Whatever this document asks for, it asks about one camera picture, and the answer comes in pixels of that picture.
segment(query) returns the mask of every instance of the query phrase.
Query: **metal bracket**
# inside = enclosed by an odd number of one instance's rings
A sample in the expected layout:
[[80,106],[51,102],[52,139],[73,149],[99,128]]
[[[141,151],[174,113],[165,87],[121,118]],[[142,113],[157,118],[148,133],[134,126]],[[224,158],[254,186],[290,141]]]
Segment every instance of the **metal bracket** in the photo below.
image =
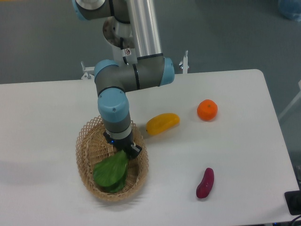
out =
[[81,79],[94,79],[94,67],[85,67],[84,62],[80,62],[84,75]]
[[181,70],[183,70],[183,74],[187,74],[189,70],[189,64],[188,64],[188,50],[185,51],[185,55],[183,60],[179,63],[179,67]]

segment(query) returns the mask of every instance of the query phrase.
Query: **blue joint cap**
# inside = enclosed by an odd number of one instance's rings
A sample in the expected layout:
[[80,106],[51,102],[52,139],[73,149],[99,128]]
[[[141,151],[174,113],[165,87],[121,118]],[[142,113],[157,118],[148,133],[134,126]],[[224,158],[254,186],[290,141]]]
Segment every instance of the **blue joint cap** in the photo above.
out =
[[114,60],[102,60],[100,62],[98,62],[96,65],[95,65],[95,68],[94,68],[94,81],[96,80],[96,77],[98,75],[98,73],[105,67],[107,66],[111,66],[111,65],[115,65],[115,66],[119,66],[116,61]]
[[170,58],[165,57],[164,71],[159,86],[170,84],[174,81],[174,65]]
[[73,5],[74,11],[77,15],[77,18],[80,19],[81,21],[87,21],[87,19],[85,19],[84,16],[80,13],[75,0],[72,0],[72,5]]
[[119,122],[129,113],[126,94],[118,88],[105,89],[98,97],[98,111],[108,122]]

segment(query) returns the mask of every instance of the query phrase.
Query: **silver arm tube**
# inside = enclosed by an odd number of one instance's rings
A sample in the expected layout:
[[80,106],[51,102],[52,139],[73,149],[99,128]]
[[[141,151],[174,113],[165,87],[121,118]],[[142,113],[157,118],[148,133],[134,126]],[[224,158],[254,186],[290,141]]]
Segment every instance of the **silver arm tube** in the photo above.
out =
[[137,58],[162,54],[153,0],[127,0]]

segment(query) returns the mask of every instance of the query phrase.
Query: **cable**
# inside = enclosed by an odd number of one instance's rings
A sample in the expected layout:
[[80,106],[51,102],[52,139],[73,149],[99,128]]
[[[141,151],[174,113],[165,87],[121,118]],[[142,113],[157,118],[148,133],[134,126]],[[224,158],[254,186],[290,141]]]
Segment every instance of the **cable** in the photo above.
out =
[[288,224],[288,226],[293,226],[294,222],[295,222],[296,220],[298,220],[299,218],[301,218],[301,215],[300,215],[300,216],[297,216],[296,218],[294,218],[294,219]]
[[[123,38],[120,38],[120,50],[123,50],[124,48],[123,48]],[[123,59],[123,62],[126,64],[126,65],[128,65],[128,62],[127,62],[127,58],[125,57],[125,56],[123,56],[122,57],[122,59]]]

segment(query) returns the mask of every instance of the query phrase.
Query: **yellow fruit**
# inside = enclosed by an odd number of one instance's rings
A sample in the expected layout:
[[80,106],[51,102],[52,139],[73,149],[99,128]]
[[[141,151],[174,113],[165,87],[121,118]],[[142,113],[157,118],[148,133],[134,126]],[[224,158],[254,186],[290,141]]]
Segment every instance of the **yellow fruit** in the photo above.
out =
[[157,135],[175,126],[180,122],[180,117],[174,113],[164,113],[157,115],[146,124],[146,131],[150,135]]

